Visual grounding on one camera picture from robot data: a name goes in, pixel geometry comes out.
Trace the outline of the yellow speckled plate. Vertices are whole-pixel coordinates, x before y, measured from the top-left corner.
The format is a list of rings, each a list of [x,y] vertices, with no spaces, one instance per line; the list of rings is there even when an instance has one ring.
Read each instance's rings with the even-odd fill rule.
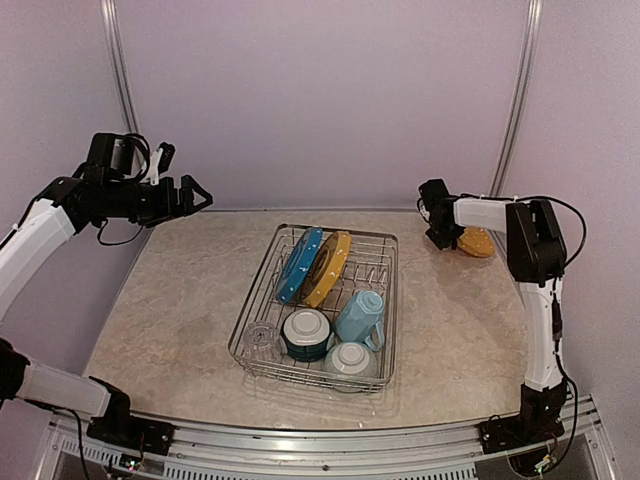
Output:
[[[302,285],[302,301],[318,307],[328,296],[346,265],[352,243],[348,231],[333,232],[321,245]]]
[[[489,258],[496,253],[496,247],[488,233],[479,227],[466,227],[457,239],[457,247],[476,258]]]

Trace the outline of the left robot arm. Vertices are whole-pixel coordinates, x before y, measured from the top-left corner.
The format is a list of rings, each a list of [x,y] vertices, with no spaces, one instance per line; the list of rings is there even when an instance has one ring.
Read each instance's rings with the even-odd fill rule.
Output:
[[[1,310],[7,312],[31,278],[62,245],[88,225],[126,219],[142,229],[193,215],[214,197],[190,175],[167,176],[175,153],[156,150],[139,134],[97,133],[86,160],[70,177],[53,180],[30,202],[1,242]],[[140,434],[137,418],[114,405],[116,388],[44,365],[1,343],[1,398],[20,399],[100,418],[121,445]]]

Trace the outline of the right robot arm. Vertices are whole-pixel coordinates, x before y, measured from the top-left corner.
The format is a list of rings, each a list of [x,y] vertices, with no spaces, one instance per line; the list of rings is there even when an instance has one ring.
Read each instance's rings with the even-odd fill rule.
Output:
[[[506,261],[527,321],[528,357],[520,409],[478,426],[486,453],[560,438],[561,411],[576,384],[563,366],[562,283],[572,262],[547,196],[524,198],[454,195],[441,179],[419,186],[417,202],[429,225],[426,235],[440,250],[460,246],[465,229],[479,227],[506,237]]]

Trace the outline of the light blue faceted mug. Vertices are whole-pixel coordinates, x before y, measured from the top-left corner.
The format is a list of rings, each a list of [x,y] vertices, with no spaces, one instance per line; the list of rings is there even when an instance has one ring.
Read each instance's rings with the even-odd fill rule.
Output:
[[[356,342],[378,352],[385,343],[385,300],[373,290],[356,292],[341,310],[335,331],[342,342]]]

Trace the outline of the clear drinking glass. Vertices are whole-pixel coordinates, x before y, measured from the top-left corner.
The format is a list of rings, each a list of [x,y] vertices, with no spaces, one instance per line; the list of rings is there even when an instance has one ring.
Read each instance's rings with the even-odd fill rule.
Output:
[[[245,355],[257,361],[276,362],[282,355],[281,337],[274,325],[251,323],[244,331]]]

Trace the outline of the grey green bowl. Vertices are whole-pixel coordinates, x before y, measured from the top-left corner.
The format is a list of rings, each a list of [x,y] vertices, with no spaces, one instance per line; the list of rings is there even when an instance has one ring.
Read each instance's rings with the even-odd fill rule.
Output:
[[[374,353],[364,344],[343,342],[327,353],[323,371],[342,378],[375,378],[378,362]]]

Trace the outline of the dark teal bowl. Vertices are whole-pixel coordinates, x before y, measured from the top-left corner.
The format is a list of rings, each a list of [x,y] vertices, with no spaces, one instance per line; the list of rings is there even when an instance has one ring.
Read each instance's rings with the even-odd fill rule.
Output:
[[[293,360],[312,363],[323,359],[334,340],[328,318],[316,309],[300,309],[289,314],[281,327],[286,354]]]

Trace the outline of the left aluminium wall post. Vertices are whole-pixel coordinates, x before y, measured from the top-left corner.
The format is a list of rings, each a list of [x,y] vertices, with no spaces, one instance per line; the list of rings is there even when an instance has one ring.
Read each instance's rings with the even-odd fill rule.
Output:
[[[129,132],[138,133],[139,125],[129,85],[116,2],[101,0],[100,10],[123,121]]]

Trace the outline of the aluminium wall post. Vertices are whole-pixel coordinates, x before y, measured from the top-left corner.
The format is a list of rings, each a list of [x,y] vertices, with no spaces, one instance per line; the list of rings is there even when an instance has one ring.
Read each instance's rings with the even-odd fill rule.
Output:
[[[517,69],[515,90],[509,109],[498,163],[489,189],[491,196],[499,196],[502,193],[507,179],[508,170],[512,163],[519,128],[525,111],[530,78],[534,68],[542,9],[542,0],[530,0],[528,2],[527,18]]]
[[[100,10],[123,121],[129,132],[138,133],[139,125],[129,85],[116,2],[101,0]]]

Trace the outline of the right aluminium wall post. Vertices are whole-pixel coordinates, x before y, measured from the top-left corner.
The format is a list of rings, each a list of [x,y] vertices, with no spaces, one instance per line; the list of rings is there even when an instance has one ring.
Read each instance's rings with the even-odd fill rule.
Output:
[[[519,128],[525,111],[530,78],[534,68],[542,9],[542,0],[530,0],[528,2],[527,18],[517,69],[515,90],[509,109],[498,163],[489,189],[491,196],[499,196],[502,193],[507,179],[508,170],[512,163]]]

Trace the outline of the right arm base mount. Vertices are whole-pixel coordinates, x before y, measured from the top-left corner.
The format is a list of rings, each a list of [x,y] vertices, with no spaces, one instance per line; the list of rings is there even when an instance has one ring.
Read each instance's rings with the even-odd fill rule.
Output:
[[[477,425],[484,454],[493,454],[561,437],[565,430],[560,411],[544,411],[541,416],[493,415]]]

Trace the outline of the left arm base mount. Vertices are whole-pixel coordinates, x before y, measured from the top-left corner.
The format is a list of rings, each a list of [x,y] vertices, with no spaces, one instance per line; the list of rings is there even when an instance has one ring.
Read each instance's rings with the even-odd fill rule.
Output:
[[[171,423],[132,415],[126,397],[111,398],[104,415],[93,417],[87,428],[89,438],[161,456],[168,455],[174,432]]]

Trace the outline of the aluminium front rail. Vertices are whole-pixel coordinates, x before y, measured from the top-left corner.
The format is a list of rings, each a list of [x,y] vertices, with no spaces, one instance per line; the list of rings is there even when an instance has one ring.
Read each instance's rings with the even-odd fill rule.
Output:
[[[35,479],[482,479],[518,478],[513,465],[540,445],[487,454],[474,420],[373,430],[283,430],[171,419],[166,455],[79,436],[75,420],[48,425]]]

